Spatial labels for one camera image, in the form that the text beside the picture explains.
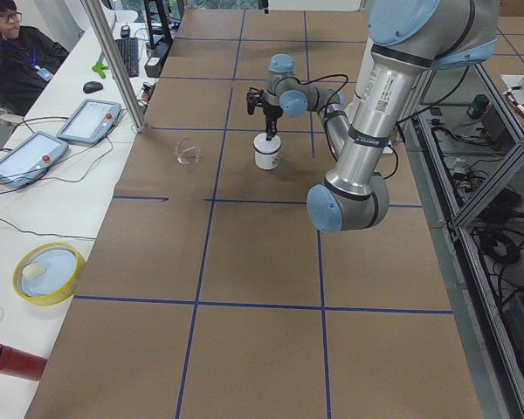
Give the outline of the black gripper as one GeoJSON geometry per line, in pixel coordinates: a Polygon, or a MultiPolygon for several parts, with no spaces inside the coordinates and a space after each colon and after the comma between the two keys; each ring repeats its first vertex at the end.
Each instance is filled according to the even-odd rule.
{"type": "Polygon", "coordinates": [[[265,140],[270,141],[277,134],[277,124],[280,117],[283,116],[283,109],[280,106],[270,104],[263,105],[265,116],[265,140]]]}

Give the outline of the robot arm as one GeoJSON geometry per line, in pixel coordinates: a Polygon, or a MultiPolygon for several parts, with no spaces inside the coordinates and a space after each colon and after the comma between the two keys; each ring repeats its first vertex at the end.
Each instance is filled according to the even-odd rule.
{"type": "Polygon", "coordinates": [[[390,206],[377,171],[410,89],[422,72],[474,65],[495,50],[497,1],[376,1],[368,14],[373,67],[354,119],[329,106],[322,121],[341,145],[335,167],[307,194],[314,227],[327,233],[380,223],[390,206]]]}
{"type": "Polygon", "coordinates": [[[318,113],[322,116],[322,127],[328,134],[335,113],[340,115],[346,127],[351,127],[361,106],[362,99],[357,93],[350,103],[345,104],[341,89],[315,87],[312,80],[303,82],[295,76],[294,67],[295,62],[290,55],[273,55],[266,89],[251,87],[247,93],[248,114],[254,114],[254,110],[260,107],[265,115],[265,132],[258,134],[253,141],[256,162],[260,168],[270,169],[275,166],[273,163],[264,164],[262,160],[275,157],[281,150],[277,124],[283,115],[293,118],[304,113],[318,113]]]}

